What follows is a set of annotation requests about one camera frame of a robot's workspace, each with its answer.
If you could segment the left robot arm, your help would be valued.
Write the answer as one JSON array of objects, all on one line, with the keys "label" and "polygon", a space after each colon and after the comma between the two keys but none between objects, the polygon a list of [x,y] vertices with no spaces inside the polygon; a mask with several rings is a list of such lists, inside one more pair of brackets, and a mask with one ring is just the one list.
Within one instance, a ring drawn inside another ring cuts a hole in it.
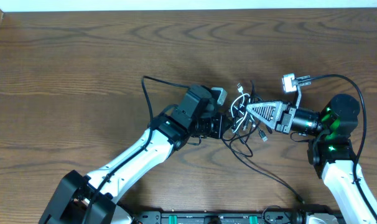
[{"label": "left robot arm", "polygon": [[143,135],[118,157],[81,175],[72,170],[59,182],[40,223],[131,223],[117,204],[146,172],[187,144],[189,138],[220,139],[230,120],[219,112],[227,92],[192,85],[178,105],[151,119]]}]

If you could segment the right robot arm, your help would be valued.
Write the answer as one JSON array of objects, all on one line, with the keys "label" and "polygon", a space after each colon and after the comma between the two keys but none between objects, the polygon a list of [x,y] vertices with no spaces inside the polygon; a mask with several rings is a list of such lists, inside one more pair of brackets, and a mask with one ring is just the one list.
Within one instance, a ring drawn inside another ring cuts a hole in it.
[{"label": "right robot arm", "polygon": [[377,201],[364,180],[350,140],[360,104],[352,96],[334,96],[321,112],[284,101],[250,103],[246,112],[284,134],[310,135],[307,157],[331,191],[347,223],[377,223]]}]

